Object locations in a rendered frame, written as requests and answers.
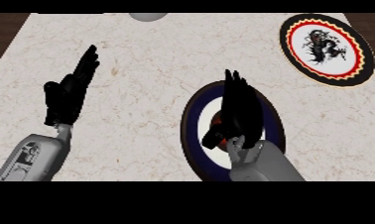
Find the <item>navy rimmed white plate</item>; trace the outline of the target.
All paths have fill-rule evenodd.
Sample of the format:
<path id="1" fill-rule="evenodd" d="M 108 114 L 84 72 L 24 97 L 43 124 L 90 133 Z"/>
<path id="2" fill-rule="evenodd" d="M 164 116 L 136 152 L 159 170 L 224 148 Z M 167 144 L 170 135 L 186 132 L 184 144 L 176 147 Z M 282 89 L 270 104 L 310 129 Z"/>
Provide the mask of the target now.
<path id="1" fill-rule="evenodd" d="M 214 116 L 220 113 L 224 82 L 205 85 L 193 94 L 183 111 L 180 142 L 192 170 L 204 181 L 229 181 L 230 159 L 226 151 L 202 146 L 202 138 L 211 128 Z M 282 119 L 276 108 L 261 92 L 257 92 L 263 105 L 264 131 L 261 139 L 270 141 L 285 153 Z"/>

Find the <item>red bell pepper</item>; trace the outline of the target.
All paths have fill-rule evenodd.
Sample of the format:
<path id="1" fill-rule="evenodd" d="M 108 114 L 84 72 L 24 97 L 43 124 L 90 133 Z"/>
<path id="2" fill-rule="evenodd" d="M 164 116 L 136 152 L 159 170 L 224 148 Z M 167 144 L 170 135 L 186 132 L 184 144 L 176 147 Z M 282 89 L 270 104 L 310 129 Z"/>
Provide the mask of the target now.
<path id="1" fill-rule="evenodd" d="M 220 118 L 214 120 L 211 129 L 212 129 L 214 143 L 215 145 L 223 145 L 226 143 L 227 128 Z"/>

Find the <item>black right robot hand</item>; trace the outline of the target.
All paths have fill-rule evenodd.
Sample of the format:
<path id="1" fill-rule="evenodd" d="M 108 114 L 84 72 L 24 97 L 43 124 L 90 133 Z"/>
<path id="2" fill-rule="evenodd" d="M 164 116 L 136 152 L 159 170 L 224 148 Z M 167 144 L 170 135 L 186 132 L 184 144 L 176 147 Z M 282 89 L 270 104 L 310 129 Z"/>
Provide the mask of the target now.
<path id="1" fill-rule="evenodd" d="M 212 150 L 223 140 L 245 137 L 243 149 L 260 140 L 264 129 L 264 113 L 255 88 L 239 73 L 226 70 L 221 102 L 221 123 L 215 124 L 202 138 L 202 146 Z"/>

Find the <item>grey rounded object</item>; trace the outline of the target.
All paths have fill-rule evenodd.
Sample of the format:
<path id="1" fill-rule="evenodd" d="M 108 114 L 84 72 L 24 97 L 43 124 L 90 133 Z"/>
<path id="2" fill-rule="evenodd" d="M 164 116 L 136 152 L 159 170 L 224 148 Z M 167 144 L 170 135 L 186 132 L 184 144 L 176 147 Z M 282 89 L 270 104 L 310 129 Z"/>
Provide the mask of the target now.
<path id="1" fill-rule="evenodd" d="M 139 22 L 153 22 L 165 16 L 165 13 L 130 13 L 130 17 Z"/>

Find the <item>black plate with dragon print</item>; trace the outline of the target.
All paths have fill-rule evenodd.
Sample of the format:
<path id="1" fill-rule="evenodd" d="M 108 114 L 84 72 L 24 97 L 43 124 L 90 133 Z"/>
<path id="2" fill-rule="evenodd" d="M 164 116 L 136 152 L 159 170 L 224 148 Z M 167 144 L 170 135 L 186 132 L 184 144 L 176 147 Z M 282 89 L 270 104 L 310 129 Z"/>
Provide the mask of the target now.
<path id="1" fill-rule="evenodd" d="M 280 49 L 298 72 L 320 84 L 354 87 L 373 75 L 373 52 L 365 38 L 328 15 L 297 14 L 283 21 Z"/>

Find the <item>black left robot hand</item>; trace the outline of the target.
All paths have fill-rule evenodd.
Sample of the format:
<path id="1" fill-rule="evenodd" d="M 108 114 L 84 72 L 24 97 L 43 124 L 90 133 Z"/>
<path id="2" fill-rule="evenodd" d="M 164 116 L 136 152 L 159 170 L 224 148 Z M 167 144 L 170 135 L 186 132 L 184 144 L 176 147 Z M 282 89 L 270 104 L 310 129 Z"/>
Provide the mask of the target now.
<path id="1" fill-rule="evenodd" d="M 47 114 L 44 124 L 74 125 L 81 114 L 87 89 L 99 66 L 96 46 L 90 45 L 72 73 L 60 82 L 44 84 Z"/>

